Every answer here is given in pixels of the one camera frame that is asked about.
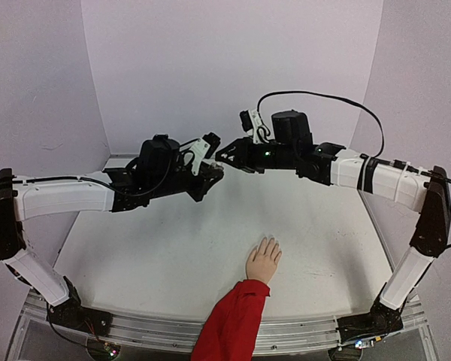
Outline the glitter nail polish bottle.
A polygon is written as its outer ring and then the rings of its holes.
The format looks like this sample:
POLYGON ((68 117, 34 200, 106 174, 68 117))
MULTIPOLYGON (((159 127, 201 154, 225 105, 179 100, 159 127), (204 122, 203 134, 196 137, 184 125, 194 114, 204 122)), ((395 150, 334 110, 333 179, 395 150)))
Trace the glitter nail polish bottle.
POLYGON ((224 172, 224 167, 221 162, 212 162, 210 164, 210 169, 215 172, 224 172))

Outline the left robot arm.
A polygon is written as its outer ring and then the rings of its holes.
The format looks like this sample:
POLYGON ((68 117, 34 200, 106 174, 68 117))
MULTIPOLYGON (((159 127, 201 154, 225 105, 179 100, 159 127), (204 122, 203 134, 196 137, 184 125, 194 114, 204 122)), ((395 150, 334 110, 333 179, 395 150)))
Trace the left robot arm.
POLYGON ((86 311, 72 282, 59 274, 51 259, 35 251, 26 226, 41 226, 45 237, 57 220, 83 211, 127 212, 145 208, 153 199, 185 193, 203 200, 223 177, 212 160, 220 138, 208 133, 184 144, 168 135, 146 140, 127 165, 85 175, 18 176, 0 171, 0 262, 22 282, 57 307, 59 319, 72 329, 86 322, 86 311))

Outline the red sleeve forearm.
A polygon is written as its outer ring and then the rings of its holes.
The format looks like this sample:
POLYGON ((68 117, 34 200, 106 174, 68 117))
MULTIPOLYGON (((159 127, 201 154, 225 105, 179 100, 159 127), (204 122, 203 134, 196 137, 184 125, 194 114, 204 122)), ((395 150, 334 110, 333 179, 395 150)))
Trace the red sleeve forearm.
POLYGON ((251 360, 270 288, 260 281, 235 284, 211 311, 192 360, 251 360))

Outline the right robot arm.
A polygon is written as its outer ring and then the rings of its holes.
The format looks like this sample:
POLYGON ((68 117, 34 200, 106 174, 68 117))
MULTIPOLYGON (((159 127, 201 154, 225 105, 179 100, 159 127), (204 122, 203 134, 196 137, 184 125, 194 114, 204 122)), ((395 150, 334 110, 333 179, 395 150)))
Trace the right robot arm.
POLYGON ((299 178, 360 193, 394 260, 379 303, 399 309, 448 247, 451 181, 446 170, 384 160, 329 142, 315 144, 307 115, 294 110, 272 115, 271 140, 263 134, 258 111, 243 111, 240 119, 246 136, 219 150, 217 160, 248 173, 293 170, 299 178))

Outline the mannequin hand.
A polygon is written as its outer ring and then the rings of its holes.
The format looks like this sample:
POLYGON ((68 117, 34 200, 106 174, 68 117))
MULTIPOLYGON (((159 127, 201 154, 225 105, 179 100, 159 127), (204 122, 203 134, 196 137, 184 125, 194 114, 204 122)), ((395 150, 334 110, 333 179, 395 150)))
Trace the mannequin hand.
POLYGON ((247 280, 269 284, 277 271, 282 254, 280 244, 274 237, 263 238, 247 258, 245 265, 247 280))

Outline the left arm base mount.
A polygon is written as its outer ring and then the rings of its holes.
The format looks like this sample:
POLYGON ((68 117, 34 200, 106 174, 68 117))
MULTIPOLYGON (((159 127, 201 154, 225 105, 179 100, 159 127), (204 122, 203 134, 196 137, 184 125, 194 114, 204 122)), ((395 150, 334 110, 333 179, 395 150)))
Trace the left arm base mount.
POLYGON ((69 298, 57 306, 50 306, 47 321, 53 326, 62 326, 95 336, 107 336, 110 331, 112 314, 107 311, 88 308, 82 305, 76 287, 64 277, 69 298))

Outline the aluminium table frame rail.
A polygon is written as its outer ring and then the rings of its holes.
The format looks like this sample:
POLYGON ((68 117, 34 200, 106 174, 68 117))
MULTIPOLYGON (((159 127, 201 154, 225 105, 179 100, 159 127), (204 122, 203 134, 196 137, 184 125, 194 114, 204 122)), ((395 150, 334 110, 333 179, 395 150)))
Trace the aluminium table frame rail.
MULTIPOLYGON (((222 180, 223 164, 237 166, 238 157, 221 156, 214 163, 192 162, 178 170, 168 170, 157 188, 149 192, 139 187, 137 160, 125 168, 106 168, 103 180, 84 176, 17 178, 10 187, 12 213, 16 222, 22 223, 33 217, 72 211, 127 212, 145 208, 152 200, 182 193, 200 202, 209 189, 222 180)), ((421 214, 429 208, 433 186, 430 172, 416 169, 407 162, 387 162, 351 150, 341 150, 328 157, 313 181, 381 196, 421 214)), ((365 314, 371 330, 362 330, 361 337, 386 335, 401 325, 400 308, 434 255, 424 241, 414 237, 406 257, 412 266, 401 266, 393 273, 371 311, 365 314)), ((280 251, 271 241, 253 250, 247 260, 246 279, 214 306, 192 352, 193 359, 248 360, 252 357, 265 300, 270 294, 268 281, 279 258, 280 251)), ((40 262, 27 244, 22 244, 7 264, 44 297, 51 326, 92 328, 93 311, 82 306, 73 283, 56 273, 50 264, 40 262)))

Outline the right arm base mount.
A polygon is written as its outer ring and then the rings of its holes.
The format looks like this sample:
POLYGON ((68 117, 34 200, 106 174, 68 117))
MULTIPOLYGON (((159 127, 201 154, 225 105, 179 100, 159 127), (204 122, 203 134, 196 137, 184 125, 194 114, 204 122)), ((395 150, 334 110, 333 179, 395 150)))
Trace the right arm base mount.
POLYGON ((403 329, 401 319, 406 302, 397 309, 392 309, 376 298, 367 313, 344 316, 337 319, 336 330, 339 332, 341 344, 386 336, 403 329))

